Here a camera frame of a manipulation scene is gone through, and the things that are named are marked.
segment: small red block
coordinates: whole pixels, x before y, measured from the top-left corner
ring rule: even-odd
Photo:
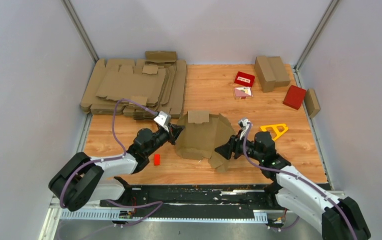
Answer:
[[[300,109],[301,104],[303,104],[305,95],[305,89],[291,85],[288,89],[288,92],[286,93],[283,104],[298,110]]]
[[[246,87],[252,87],[256,77],[254,75],[239,71],[236,74],[234,83],[240,84]]]
[[[160,154],[154,154],[154,166],[160,165]]]

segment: yellow triangular tool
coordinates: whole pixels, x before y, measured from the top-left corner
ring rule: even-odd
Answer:
[[[283,127],[284,129],[282,131],[279,131],[278,127]],[[264,125],[260,127],[260,130],[263,132],[267,132],[267,128],[273,128],[273,131],[276,133],[276,137],[273,138],[273,141],[278,139],[280,136],[282,136],[289,128],[286,126],[285,123],[280,124],[272,124],[272,125]]]

